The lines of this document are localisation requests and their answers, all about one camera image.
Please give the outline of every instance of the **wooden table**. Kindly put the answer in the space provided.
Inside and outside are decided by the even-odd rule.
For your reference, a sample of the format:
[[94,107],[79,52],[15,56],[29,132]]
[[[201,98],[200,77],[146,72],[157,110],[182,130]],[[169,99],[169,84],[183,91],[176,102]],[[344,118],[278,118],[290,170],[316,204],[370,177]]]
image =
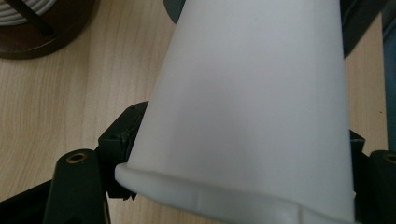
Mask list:
[[[100,1],[90,24],[49,56],[0,60],[0,201],[51,179],[66,152],[95,148],[129,105],[147,101],[175,25],[160,0]],[[381,20],[346,60],[350,127],[387,148]],[[215,223],[144,197],[110,200],[112,223]]]

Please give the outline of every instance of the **brown round object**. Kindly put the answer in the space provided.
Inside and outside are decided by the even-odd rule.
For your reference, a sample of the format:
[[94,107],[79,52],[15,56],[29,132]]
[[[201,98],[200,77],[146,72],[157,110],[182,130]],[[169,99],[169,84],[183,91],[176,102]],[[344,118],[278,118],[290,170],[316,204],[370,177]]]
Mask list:
[[70,43],[88,21],[94,0],[57,0],[41,18],[53,28],[42,35],[30,22],[0,26],[0,57],[32,59],[50,54]]

